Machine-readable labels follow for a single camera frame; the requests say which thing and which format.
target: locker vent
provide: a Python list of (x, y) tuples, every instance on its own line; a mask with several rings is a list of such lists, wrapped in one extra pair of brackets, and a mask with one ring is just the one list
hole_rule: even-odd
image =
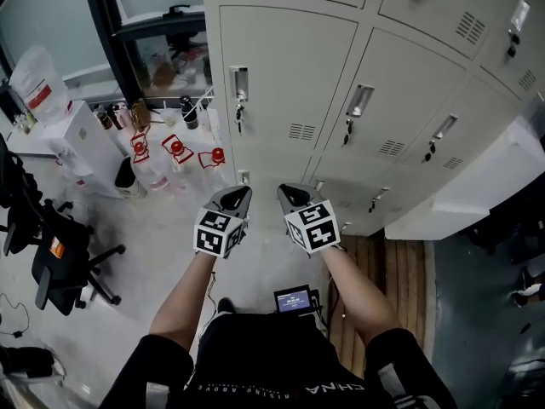
[(485, 25), (469, 12), (463, 13), (462, 20), (456, 29), (458, 35), (466, 38), (473, 45), (479, 41), (479, 38), (484, 31)]
[(524, 88), (526, 92), (528, 92), (535, 82), (536, 76), (534, 76), (534, 74), (530, 70), (528, 70), (527, 72), (525, 72), (525, 75), (520, 78), (519, 85), (522, 86), (522, 88)]
[(448, 161), (446, 161), (446, 163), (443, 166), (453, 170), (461, 163), (462, 163), (462, 160), (459, 158), (450, 158)]
[(292, 123), (290, 126), (290, 138), (294, 140), (310, 141), (314, 136), (314, 126), (304, 126), (302, 124)]
[(403, 150), (403, 147), (405, 147), (405, 144), (402, 144), (401, 142), (388, 140), (384, 144), (382, 144), (382, 147), (378, 152), (397, 156), (399, 152)]

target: gray floor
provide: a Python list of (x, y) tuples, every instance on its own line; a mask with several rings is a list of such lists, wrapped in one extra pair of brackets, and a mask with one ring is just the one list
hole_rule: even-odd
[[(433, 364), (461, 409), (495, 407), (509, 391), (509, 366), (543, 346), (545, 302), (517, 308), (510, 297), (519, 280), (505, 247), (494, 256), (453, 235), (436, 242), (437, 332)], [(531, 264), (531, 272), (545, 269)], [(535, 323), (520, 335), (527, 323)]]
[[(167, 194), (148, 194), (140, 200), (76, 195), (73, 187), (66, 188), (55, 162), (26, 158), (25, 168), (35, 175), (44, 196), (61, 201), (64, 194), (66, 199), (84, 203), (74, 209), (89, 208), (90, 223), (95, 228), (91, 251), (101, 253), (118, 243), (127, 246), (124, 255), (100, 265), (101, 280), (123, 298), (122, 303), (111, 308), (97, 299), (85, 310), (74, 309), (68, 317), (51, 303), (44, 311), (34, 304), (37, 285), (31, 266), (36, 247), (0, 258), (0, 292), (5, 292), (12, 303), (23, 302), (31, 323), (23, 338), (0, 335), (0, 344), (48, 346), (58, 354), (67, 371), (65, 388), (33, 386), (48, 407), (97, 406), (192, 260), (198, 208), (186, 207)], [(6, 216), (7, 211), (0, 210), (1, 224), (5, 224)], [(278, 219), (282, 219), (280, 205)], [(272, 312), (274, 291), (306, 284), (324, 289), (328, 280), (318, 256), (309, 259), (283, 231), (258, 230), (251, 220), (248, 236), (228, 260), (218, 260), (215, 271), (217, 283), (211, 296), (216, 301), (230, 297), (235, 306), (252, 312)], [(206, 299), (201, 325), (209, 320), (213, 309)], [(3, 298), (0, 310), (2, 331), (17, 331), (26, 324), (24, 312), (13, 311)]]

